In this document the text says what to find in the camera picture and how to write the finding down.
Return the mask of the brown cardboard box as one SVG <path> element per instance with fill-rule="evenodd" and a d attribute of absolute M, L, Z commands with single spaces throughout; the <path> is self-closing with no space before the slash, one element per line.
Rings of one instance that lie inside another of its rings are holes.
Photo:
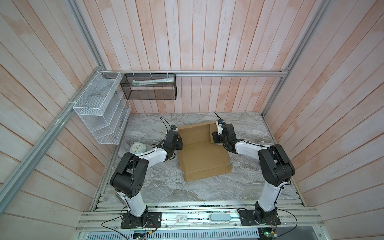
<path fill-rule="evenodd" d="M 178 153 L 186 182 L 225 175 L 232 171 L 231 158 L 222 145 L 213 142 L 216 122 L 205 122 L 178 128 L 183 149 Z"/>

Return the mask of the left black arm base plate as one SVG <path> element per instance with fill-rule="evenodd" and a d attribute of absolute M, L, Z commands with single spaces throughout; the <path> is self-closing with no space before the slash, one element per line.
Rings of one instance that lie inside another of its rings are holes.
<path fill-rule="evenodd" d="M 161 222 L 161 212 L 143 213 L 141 217 L 125 213 L 123 214 L 121 229 L 143 229 L 145 227 L 158 229 L 161 227 Z"/>

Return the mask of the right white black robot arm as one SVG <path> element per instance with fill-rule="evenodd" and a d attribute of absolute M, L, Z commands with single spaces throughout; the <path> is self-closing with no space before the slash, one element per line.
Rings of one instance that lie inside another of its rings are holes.
<path fill-rule="evenodd" d="M 222 144 L 230 153 L 259 160 L 265 185 L 255 204 L 254 216 L 265 218 L 274 215 L 282 188 L 296 173 L 284 148 L 279 144 L 264 146 L 239 139 L 233 125 L 225 123 L 223 119 L 217 120 L 216 126 L 217 130 L 212 133 L 215 144 Z"/>

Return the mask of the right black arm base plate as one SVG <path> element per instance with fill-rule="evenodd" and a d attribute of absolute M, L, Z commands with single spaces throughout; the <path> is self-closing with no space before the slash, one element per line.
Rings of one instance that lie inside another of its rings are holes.
<path fill-rule="evenodd" d="M 247 210 L 245 208 L 237 209 L 242 226 L 264 226 L 264 225 L 281 225 L 280 217 L 277 210 L 264 212 L 262 209 Z"/>

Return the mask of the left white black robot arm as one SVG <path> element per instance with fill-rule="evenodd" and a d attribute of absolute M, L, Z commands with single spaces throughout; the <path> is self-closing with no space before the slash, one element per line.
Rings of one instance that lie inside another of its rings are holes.
<path fill-rule="evenodd" d="M 124 154 L 110 179 L 110 185 L 124 205 L 129 208 L 132 216 L 141 217 L 147 210 L 141 189 L 148 168 L 173 159 L 175 151 L 182 149 L 183 140 L 178 133 L 178 128 L 171 126 L 165 138 L 153 150 L 139 155 L 130 152 Z"/>

